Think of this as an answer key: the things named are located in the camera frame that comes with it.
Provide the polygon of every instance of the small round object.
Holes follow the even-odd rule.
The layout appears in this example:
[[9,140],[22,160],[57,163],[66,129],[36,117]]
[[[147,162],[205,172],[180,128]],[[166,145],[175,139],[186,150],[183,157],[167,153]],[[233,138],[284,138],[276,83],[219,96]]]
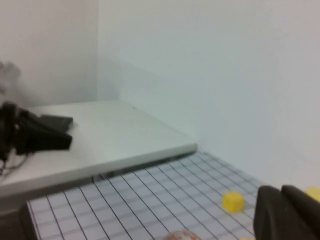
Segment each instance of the small round object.
[[164,240],[201,240],[195,233],[189,230],[170,232]]

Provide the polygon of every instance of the wire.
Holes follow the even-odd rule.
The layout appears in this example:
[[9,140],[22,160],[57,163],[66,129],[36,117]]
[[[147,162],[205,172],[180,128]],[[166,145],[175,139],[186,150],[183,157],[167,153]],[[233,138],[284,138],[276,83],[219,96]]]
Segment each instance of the wire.
[[6,164],[7,162],[5,161],[2,165],[2,167],[0,168],[0,177],[2,176],[8,176],[9,174],[12,173],[13,170],[16,170],[18,168],[20,168],[29,158],[29,155],[25,155],[24,159],[16,166],[9,166],[7,167]]

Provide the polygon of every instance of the black device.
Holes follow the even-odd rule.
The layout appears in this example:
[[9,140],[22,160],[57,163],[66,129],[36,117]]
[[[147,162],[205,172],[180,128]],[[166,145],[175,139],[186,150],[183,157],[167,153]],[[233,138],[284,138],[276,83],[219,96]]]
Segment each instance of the black device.
[[72,123],[72,117],[37,116],[12,102],[4,102],[0,107],[0,160],[5,166],[12,149],[17,155],[68,150],[72,136],[66,132]]
[[258,190],[256,240],[320,240],[320,203],[292,185]]

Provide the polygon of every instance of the black object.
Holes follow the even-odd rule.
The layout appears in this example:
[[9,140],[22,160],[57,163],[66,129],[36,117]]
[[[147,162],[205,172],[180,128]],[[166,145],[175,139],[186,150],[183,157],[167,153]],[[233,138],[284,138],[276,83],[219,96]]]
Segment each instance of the black object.
[[38,117],[14,103],[3,103],[0,108],[0,159],[6,162],[13,148],[17,155],[69,149],[72,136],[66,130],[72,121],[70,117]]
[[47,114],[41,115],[39,120],[48,127],[51,127],[63,133],[66,133],[74,122],[74,119],[72,117]]
[[37,240],[34,224],[25,203],[21,208],[0,213],[1,240]]
[[320,239],[320,203],[291,185],[284,185],[282,194],[289,200],[301,219]]
[[320,204],[293,186],[258,190],[253,229],[256,240],[319,240]]

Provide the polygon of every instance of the yellow cube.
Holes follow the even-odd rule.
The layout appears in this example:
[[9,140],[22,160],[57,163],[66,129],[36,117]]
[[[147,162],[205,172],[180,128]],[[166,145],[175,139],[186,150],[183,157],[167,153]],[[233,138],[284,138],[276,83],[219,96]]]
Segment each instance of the yellow cube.
[[320,202],[320,188],[319,187],[309,187],[305,190],[305,193],[308,194],[310,197],[314,198],[318,202]]
[[222,205],[229,213],[235,214],[244,209],[245,198],[236,191],[231,191],[223,196]]

